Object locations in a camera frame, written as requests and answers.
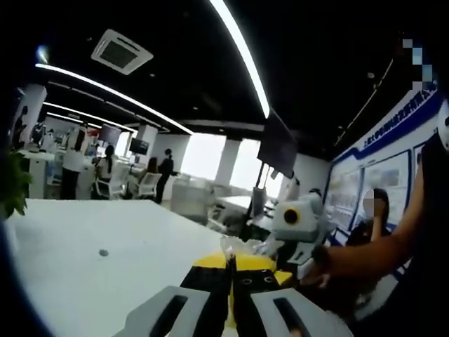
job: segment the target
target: ceiling vent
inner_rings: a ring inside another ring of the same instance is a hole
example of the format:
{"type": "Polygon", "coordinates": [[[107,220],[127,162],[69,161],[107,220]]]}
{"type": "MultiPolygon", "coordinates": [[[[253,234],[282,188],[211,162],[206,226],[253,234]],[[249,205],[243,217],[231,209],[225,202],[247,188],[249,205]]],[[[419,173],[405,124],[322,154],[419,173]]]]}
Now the ceiling vent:
{"type": "Polygon", "coordinates": [[[153,54],[122,34],[108,29],[98,42],[91,57],[117,72],[128,75],[151,60],[153,54]]]}

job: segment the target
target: plastic bag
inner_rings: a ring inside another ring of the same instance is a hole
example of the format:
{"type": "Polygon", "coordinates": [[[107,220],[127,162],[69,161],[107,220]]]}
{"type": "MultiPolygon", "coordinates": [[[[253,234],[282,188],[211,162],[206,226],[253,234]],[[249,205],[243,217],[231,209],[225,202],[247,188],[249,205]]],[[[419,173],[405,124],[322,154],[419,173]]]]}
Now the plastic bag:
{"type": "Polygon", "coordinates": [[[236,254],[267,256],[273,258],[277,254],[279,248],[283,245],[284,242],[276,240],[273,235],[269,235],[264,242],[254,239],[249,239],[247,242],[243,242],[238,237],[226,236],[223,236],[220,240],[220,246],[226,260],[229,260],[236,254]]]}

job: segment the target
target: television screen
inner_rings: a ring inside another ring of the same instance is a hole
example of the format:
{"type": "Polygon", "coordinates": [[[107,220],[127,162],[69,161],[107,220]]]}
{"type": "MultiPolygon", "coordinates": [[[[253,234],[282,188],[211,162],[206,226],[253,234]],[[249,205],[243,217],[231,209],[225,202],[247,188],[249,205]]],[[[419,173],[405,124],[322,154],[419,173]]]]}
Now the television screen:
{"type": "Polygon", "coordinates": [[[145,141],[143,141],[141,139],[133,138],[131,140],[131,145],[129,146],[129,150],[132,153],[135,153],[135,154],[143,154],[143,155],[145,155],[148,152],[148,147],[149,147],[149,143],[148,142],[145,142],[145,141]]]}
{"type": "Polygon", "coordinates": [[[100,135],[98,136],[98,140],[102,140],[114,147],[117,146],[117,142],[119,141],[121,130],[119,128],[114,128],[113,126],[109,126],[103,124],[100,135]]]}
{"type": "Polygon", "coordinates": [[[272,110],[264,127],[257,158],[291,179],[296,154],[296,140],[282,119],[272,110]]]}

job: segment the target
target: poster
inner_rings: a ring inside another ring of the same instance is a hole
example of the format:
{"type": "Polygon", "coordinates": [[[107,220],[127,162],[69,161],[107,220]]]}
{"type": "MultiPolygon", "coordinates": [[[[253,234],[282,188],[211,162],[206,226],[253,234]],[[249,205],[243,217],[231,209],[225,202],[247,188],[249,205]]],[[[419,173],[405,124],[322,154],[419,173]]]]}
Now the poster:
{"type": "Polygon", "coordinates": [[[350,231],[351,228],[352,216],[357,208],[360,184],[361,169],[330,176],[325,210],[330,221],[345,231],[350,231]]]}
{"type": "Polygon", "coordinates": [[[407,151],[365,168],[355,223],[365,218],[362,203],[366,192],[371,188],[378,187],[384,189],[389,197],[388,223],[398,224],[406,208],[408,198],[409,160],[409,151],[407,151]]]}

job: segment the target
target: black ceiling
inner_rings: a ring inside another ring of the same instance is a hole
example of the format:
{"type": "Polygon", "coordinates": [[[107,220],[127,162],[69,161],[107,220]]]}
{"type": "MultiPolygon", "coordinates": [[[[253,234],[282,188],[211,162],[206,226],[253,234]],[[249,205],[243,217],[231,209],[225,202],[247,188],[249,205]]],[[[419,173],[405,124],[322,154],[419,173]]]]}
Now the black ceiling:
{"type": "MultiPolygon", "coordinates": [[[[414,70],[400,48],[397,29],[341,15],[337,18],[332,11],[306,12],[286,2],[226,3],[252,53],[269,104],[295,131],[300,152],[331,159],[379,121],[411,87],[414,70]],[[346,131],[391,59],[394,61],[378,92],[346,131]]],[[[48,48],[50,65],[98,81],[176,121],[185,121],[195,132],[260,136],[254,127],[194,125],[198,120],[202,124],[207,124],[204,120],[264,123],[240,53],[206,0],[145,4],[144,10],[132,15],[73,12],[54,20],[42,44],[48,48]],[[108,28],[146,48],[154,58],[128,76],[92,60],[91,53],[108,28]]],[[[120,124],[138,121],[85,94],[89,93],[170,132],[183,133],[140,107],[66,75],[35,69],[34,80],[47,83],[47,102],[120,124]]]]}

